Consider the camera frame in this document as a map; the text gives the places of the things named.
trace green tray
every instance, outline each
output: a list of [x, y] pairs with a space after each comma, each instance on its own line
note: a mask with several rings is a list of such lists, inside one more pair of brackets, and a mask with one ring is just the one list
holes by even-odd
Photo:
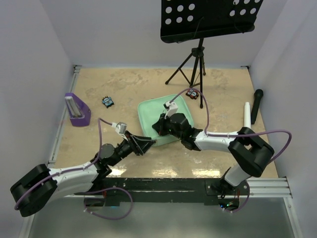
[[[158, 121], [160, 114], [165, 110], [163, 104], [167, 101], [172, 100], [175, 96], [176, 94], [151, 99], [141, 102], [138, 105], [138, 114], [143, 135], [156, 140], [156, 143], [153, 146], [164, 145], [178, 140], [175, 136], [172, 135], [159, 136], [159, 134], [152, 128], [152, 125]], [[177, 97], [175, 99], [175, 103], [178, 105], [177, 112], [183, 113], [187, 118], [189, 124], [191, 126], [194, 126], [194, 120], [188, 110], [184, 98], [182, 98], [182, 96]]]

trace white tube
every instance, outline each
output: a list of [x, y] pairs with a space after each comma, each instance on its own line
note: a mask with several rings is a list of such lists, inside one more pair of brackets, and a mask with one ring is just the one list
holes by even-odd
[[251, 128], [251, 109], [249, 102], [246, 102], [244, 105], [244, 127]]

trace beige table surface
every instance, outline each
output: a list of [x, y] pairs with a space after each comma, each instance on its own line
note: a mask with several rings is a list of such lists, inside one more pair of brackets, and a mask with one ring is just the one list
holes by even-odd
[[[83, 164], [98, 151], [99, 136], [97, 118], [110, 122], [125, 122], [134, 135], [143, 135], [137, 107], [140, 102], [170, 94], [177, 94], [188, 84], [179, 72], [172, 81], [164, 82], [175, 71], [173, 68], [84, 68], [75, 86], [74, 93], [91, 109], [92, 117], [87, 127], [73, 127], [67, 118], [57, 154], [55, 168]], [[184, 69], [190, 77], [192, 70]], [[231, 132], [243, 126], [244, 104], [253, 102], [253, 86], [246, 69], [206, 69], [203, 93], [209, 106], [208, 131]], [[104, 96], [111, 96], [115, 105], [106, 108]], [[196, 128], [205, 128], [206, 108], [200, 109], [199, 99], [191, 100], [182, 95], [192, 114]], [[264, 130], [261, 114], [252, 129]], [[114, 128], [102, 125], [103, 143], [114, 146], [122, 138]], [[189, 151], [179, 141], [152, 147], [144, 156], [129, 155], [115, 167], [112, 176], [122, 177], [220, 177], [230, 166], [235, 165], [229, 153], [217, 151]], [[263, 178], [276, 178], [275, 165], [270, 164]]]

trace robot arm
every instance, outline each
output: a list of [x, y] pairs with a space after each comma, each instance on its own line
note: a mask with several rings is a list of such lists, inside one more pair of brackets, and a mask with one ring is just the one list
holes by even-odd
[[[35, 214], [48, 202], [66, 195], [99, 190], [103, 179], [111, 173], [109, 166], [116, 165], [132, 152], [144, 155], [155, 144], [149, 137], [135, 136], [126, 131], [124, 123], [116, 124], [115, 129], [124, 138], [123, 141], [116, 147], [104, 144], [98, 160], [96, 154], [90, 162], [64, 169], [48, 169], [44, 164], [37, 165], [16, 182], [10, 191], [15, 202], [24, 196], [17, 207], [22, 217]], [[40, 183], [39, 186], [30, 191], [37, 183]]]
[[179, 138], [189, 150], [217, 150], [233, 155], [238, 164], [229, 168], [220, 182], [213, 185], [213, 188], [222, 194], [234, 190], [251, 176], [260, 177], [274, 154], [273, 148], [259, 136], [229, 137], [229, 135], [254, 134], [248, 127], [230, 133], [206, 133], [202, 129], [192, 127], [184, 114], [177, 113], [175, 102], [166, 102], [164, 107], [166, 113], [161, 114], [159, 120], [152, 125], [159, 135], [171, 134]]

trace black music stand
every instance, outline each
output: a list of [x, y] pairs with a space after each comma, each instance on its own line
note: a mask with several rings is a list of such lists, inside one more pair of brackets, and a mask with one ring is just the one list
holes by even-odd
[[[168, 84], [180, 71], [189, 83], [189, 87], [200, 85], [202, 92], [203, 75], [206, 74], [204, 38], [253, 31], [254, 22], [262, 2], [263, 0], [161, 0], [160, 38], [162, 41], [181, 43], [200, 39], [198, 47], [192, 48], [192, 52], [165, 84]], [[196, 59], [189, 81], [181, 68], [192, 56]], [[195, 84], [198, 63], [200, 82]], [[200, 108], [203, 108], [202, 96]]]

